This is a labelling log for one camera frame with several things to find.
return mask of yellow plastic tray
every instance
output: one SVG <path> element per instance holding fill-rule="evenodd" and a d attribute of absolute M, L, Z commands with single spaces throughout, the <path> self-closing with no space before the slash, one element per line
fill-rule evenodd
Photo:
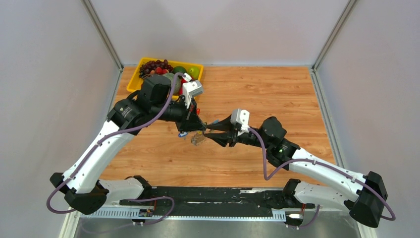
<path fill-rule="evenodd" d="M 130 82 L 127 85 L 127 91 L 128 92 L 132 93 L 132 92 L 134 92 L 136 90 L 139 90 L 141 88 L 142 83 L 143 83 L 143 79 L 142 78 L 139 78 L 139 75 L 140 75 L 140 67 L 143 64 L 145 64 L 145 63 L 147 63 L 147 62 L 149 62 L 151 60 L 155 60 L 155 61 L 156 60 L 160 60 L 160 61 L 163 61 L 164 59 L 142 58 L 140 60 L 139 64 L 137 65 L 136 71 L 134 72 L 133 76 L 131 77 Z M 198 67 L 200 69 L 200 74 L 199 74 L 198 79 L 197 79 L 198 81 L 201 80 L 201 76 L 203 75 L 204 66 L 201 65 L 201 64 L 185 63 L 185 62 L 178 62 L 178 61 L 171 61 L 171 60 L 168 60 L 168 64 L 170 64 L 172 67 L 182 66 L 182 67 L 184 67 L 187 70 L 187 72 L 188 72 L 188 70 L 190 70 L 190 68 L 192 66 Z M 179 96 L 172 96 L 172 100 L 178 100 L 178 97 Z"/>

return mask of bunch of grapes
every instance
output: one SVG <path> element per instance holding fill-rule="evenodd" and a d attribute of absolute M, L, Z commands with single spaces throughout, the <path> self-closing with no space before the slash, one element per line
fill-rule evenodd
<path fill-rule="evenodd" d="M 153 74 L 158 67 L 160 67 L 163 70 L 167 69 L 169 72 L 172 72 L 173 70 L 173 67 L 170 64 L 168 64 L 167 59 L 165 59 L 164 61 L 151 60 L 141 66 L 139 77 L 143 78 L 144 76 L 150 75 L 151 73 Z"/>

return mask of wooden tabletop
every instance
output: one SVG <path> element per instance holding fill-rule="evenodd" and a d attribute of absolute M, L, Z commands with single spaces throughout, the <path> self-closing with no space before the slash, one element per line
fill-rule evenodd
<path fill-rule="evenodd" d="M 134 70 L 125 67 L 117 101 L 128 96 L 126 86 Z M 197 104 L 203 121 L 222 120 L 236 108 L 250 112 L 253 127 L 275 116 L 288 140 L 334 163 L 306 67 L 205 67 L 202 84 L 205 92 Z M 179 138 L 175 123 L 157 121 L 116 155 L 101 178 L 141 175 L 152 186 L 283 187 L 290 178 L 318 183 L 286 170 L 265 181 L 261 148 L 243 144 L 224 148 L 209 139 L 195 146 L 194 134 Z M 268 164 L 268 171 L 273 169 Z"/>

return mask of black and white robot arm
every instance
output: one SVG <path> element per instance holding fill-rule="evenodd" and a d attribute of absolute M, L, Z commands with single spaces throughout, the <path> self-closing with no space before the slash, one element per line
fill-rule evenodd
<path fill-rule="evenodd" d="M 355 180 L 369 185 L 386 200 L 388 195 L 380 175 L 375 172 L 369 172 L 367 175 L 353 172 L 316 157 L 287 140 L 285 138 L 287 131 L 276 117 L 267 118 L 260 128 L 249 127 L 249 115 L 247 110 L 235 109 L 231 116 L 207 126 L 209 129 L 224 132 L 206 133 L 205 137 L 223 147 L 226 145 L 233 147 L 236 143 L 261 147 L 258 137 L 250 133 L 250 130 L 257 132 L 263 141 L 269 163 L 275 167 L 310 176 L 327 185 L 314 185 L 298 179 L 290 179 L 283 194 L 294 197 L 303 204 L 320 204 L 328 208 L 348 211 L 356 221 L 370 227 L 378 226 L 384 204 Z"/>
<path fill-rule="evenodd" d="M 60 191 L 65 194 L 64 199 L 72 208 L 83 214 L 92 214 L 104 204 L 123 199 L 138 199 L 145 189 L 150 188 L 141 176 L 133 176 L 125 180 L 99 179 L 115 155 L 140 130 L 117 134 L 106 139 L 98 145 L 81 168 L 79 165 L 89 151 L 97 145 L 97 141 L 104 136 L 135 128 L 155 117 L 167 100 L 170 86 L 169 79 L 160 75 L 145 79 L 141 90 L 115 104 L 108 113 L 102 129 L 80 159 L 64 173 L 54 173 L 50 177 L 51 183 L 56 188 L 68 180 Z M 194 100 L 194 97 L 203 93 L 201 83 L 193 81 L 184 83 L 182 86 L 183 95 L 180 96 L 180 100 L 171 101 L 159 119 L 175 122 L 180 132 L 205 130 L 206 125 L 198 116 L 197 103 Z"/>

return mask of white panel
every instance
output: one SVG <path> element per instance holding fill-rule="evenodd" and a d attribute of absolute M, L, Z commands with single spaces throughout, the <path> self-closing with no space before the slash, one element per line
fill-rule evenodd
<path fill-rule="evenodd" d="M 347 0 L 92 0 L 124 64 L 312 64 Z"/>
<path fill-rule="evenodd" d="M 49 178 L 102 126 L 119 72 L 79 0 L 2 1 L 0 22 L 0 236 L 57 237 Z"/>
<path fill-rule="evenodd" d="M 380 222 L 380 238 L 420 234 L 419 10 L 361 0 L 319 70 L 345 164 L 383 176 L 397 220 Z"/>

